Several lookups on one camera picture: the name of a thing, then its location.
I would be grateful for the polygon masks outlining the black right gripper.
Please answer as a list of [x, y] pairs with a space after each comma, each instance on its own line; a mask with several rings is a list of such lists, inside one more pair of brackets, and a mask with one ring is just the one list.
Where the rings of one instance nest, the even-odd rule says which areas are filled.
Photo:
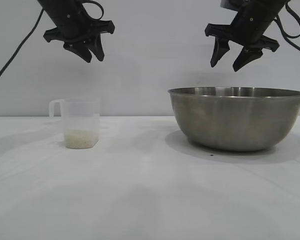
[[277, 40], [264, 36], [264, 32], [280, 11], [278, 4], [243, 4], [231, 24], [209, 23], [204, 33], [214, 38], [214, 48], [210, 60], [211, 67], [230, 50], [229, 41], [243, 46], [232, 67], [235, 72], [263, 56], [262, 49], [275, 52], [279, 48]]

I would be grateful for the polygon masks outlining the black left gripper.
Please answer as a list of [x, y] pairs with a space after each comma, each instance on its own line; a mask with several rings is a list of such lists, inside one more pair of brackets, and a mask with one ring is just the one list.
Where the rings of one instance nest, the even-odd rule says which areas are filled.
[[92, 54], [102, 62], [101, 34], [113, 34], [115, 25], [111, 20], [92, 18], [82, 4], [44, 4], [44, 11], [55, 24], [46, 30], [43, 37], [47, 42], [63, 41], [63, 48], [90, 63]]

